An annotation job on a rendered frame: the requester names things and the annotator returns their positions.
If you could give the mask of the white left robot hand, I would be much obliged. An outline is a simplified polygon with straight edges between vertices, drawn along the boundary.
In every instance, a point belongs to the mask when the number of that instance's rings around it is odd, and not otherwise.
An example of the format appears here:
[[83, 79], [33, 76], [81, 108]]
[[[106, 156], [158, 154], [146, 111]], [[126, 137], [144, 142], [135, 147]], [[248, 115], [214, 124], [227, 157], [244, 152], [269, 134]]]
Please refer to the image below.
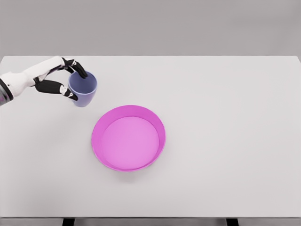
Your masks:
[[61, 56], [54, 56], [50, 59], [42, 61], [23, 71], [27, 77], [27, 86], [35, 87], [38, 92], [47, 94], [59, 94], [74, 101], [78, 101], [76, 94], [65, 85], [47, 80], [46, 77], [53, 72], [66, 70], [69, 73], [77, 72], [78, 75], [86, 79], [87, 72], [82, 65], [74, 59], [66, 59]]

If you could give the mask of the blue-purple cup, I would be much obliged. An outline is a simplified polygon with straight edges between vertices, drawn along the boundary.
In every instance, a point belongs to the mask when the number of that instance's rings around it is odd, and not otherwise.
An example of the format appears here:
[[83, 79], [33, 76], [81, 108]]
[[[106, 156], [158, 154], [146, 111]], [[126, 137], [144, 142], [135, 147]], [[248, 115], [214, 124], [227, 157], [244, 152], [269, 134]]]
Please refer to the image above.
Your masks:
[[77, 72], [72, 73], [68, 79], [68, 88], [78, 98], [73, 103], [77, 107], [86, 107], [92, 101], [97, 90], [97, 79], [90, 72], [86, 72], [87, 77], [83, 79]]

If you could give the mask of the pink round plate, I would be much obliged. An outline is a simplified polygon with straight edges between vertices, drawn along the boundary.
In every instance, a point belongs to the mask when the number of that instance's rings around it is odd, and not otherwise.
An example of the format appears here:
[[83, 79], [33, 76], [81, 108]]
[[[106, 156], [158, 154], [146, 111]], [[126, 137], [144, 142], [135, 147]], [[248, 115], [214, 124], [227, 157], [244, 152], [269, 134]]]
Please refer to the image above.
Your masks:
[[106, 112], [94, 126], [91, 145], [106, 167], [133, 172], [153, 164], [164, 150], [166, 129], [151, 110], [123, 105]]

